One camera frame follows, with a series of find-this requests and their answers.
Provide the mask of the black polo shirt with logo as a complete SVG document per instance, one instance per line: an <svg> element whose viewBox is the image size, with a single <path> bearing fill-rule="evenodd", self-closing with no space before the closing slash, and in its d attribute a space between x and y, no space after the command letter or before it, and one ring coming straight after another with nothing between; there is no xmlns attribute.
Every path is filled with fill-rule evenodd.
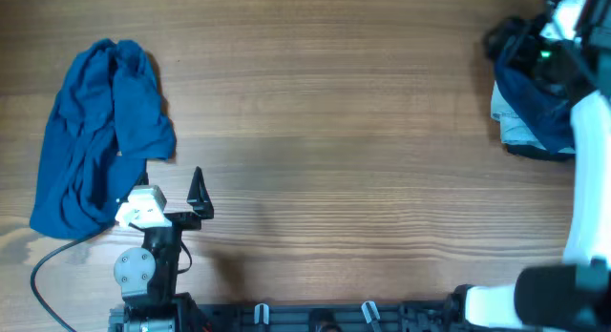
<svg viewBox="0 0 611 332"><path fill-rule="evenodd" d="M482 44L486 57L526 75L527 37L542 37L540 32L546 22L547 19L543 14L528 20L517 16L505 18L483 36Z"/></svg>

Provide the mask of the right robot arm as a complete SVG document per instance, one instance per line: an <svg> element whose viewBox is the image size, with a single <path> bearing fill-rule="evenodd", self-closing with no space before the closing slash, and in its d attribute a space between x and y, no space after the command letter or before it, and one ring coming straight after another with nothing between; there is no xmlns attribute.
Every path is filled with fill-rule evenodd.
<svg viewBox="0 0 611 332"><path fill-rule="evenodd" d="M562 261L502 286L457 287L437 318L452 331L610 327L610 0L545 0L484 38L495 65L491 116L507 150L575 161Z"/></svg>

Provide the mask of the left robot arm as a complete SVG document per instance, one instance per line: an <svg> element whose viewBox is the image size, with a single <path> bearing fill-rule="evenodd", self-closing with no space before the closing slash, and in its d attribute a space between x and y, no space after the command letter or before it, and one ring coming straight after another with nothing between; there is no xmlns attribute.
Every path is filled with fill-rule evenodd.
<svg viewBox="0 0 611 332"><path fill-rule="evenodd" d="M164 211L167 200L142 173L130 192L118 201L116 222L143 233L139 247L123 252L114 265L114 277L124 305L110 312L110 332L210 331L211 323L188 293L177 292L181 254L190 252L182 241L185 231L199 231L214 217L214 206L201 168L194 171L186 202L189 211Z"/></svg>

